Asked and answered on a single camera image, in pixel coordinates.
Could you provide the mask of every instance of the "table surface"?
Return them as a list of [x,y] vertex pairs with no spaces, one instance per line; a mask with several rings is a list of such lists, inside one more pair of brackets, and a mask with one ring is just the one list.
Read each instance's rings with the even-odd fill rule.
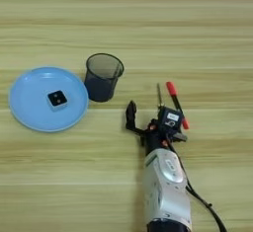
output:
[[[143,150],[124,130],[156,115],[156,83],[174,81],[189,119],[177,145],[198,192],[228,231],[253,230],[252,0],[0,0],[0,231],[140,232]],[[85,75],[96,52],[126,67],[114,98],[91,102],[73,128],[35,132],[16,122],[18,75],[52,65]],[[191,199],[196,232],[218,231]]]

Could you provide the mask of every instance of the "red tool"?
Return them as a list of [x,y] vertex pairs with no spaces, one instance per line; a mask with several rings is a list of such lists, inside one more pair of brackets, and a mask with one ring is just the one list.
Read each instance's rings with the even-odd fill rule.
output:
[[[166,87],[169,91],[169,94],[170,94],[172,100],[173,100],[175,108],[184,115],[183,110],[182,110],[182,108],[180,106],[180,103],[178,101],[178,97],[177,97],[178,93],[177,93],[176,87],[174,86],[173,82],[166,82]],[[185,115],[184,115],[184,119],[183,119],[182,124],[184,126],[184,129],[189,129],[190,128],[190,126],[189,126],[189,124],[188,124],[188,122],[185,118]]]

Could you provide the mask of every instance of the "plastic cup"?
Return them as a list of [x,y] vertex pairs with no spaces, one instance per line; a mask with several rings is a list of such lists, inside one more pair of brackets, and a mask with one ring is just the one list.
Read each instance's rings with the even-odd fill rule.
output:
[[88,58],[86,67],[84,84],[89,99],[95,102],[107,102],[114,96],[118,79],[124,73],[122,62],[113,55],[98,53]]

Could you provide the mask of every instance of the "black square object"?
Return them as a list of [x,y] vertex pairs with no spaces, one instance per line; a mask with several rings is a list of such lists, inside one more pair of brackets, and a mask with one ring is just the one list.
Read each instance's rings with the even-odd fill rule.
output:
[[61,91],[57,91],[47,95],[54,107],[67,103],[67,99]]

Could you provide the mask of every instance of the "white label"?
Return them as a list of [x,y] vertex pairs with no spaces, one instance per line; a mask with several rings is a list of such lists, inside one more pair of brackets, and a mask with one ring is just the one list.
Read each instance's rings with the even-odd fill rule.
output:
[[170,118],[170,119],[173,119],[175,121],[178,121],[179,116],[169,113],[167,118]]

